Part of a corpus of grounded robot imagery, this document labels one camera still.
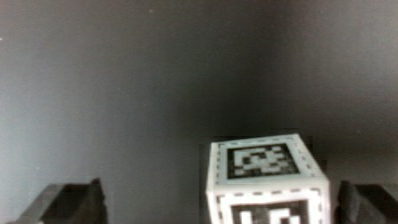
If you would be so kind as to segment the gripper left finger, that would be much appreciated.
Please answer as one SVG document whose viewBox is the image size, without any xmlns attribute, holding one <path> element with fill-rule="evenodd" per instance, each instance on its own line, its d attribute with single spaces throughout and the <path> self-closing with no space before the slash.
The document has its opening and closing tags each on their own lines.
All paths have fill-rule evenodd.
<svg viewBox="0 0 398 224">
<path fill-rule="evenodd" d="M 10 224 L 108 224 L 101 180 L 49 184 Z"/>
</svg>

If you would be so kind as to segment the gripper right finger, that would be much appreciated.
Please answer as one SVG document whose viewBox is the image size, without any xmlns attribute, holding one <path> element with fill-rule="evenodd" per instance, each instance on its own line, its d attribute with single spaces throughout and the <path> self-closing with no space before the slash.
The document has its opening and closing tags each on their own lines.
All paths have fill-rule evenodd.
<svg viewBox="0 0 398 224">
<path fill-rule="evenodd" d="M 335 224 L 398 224 L 398 184 L 341 182 Z"/>
</svg>

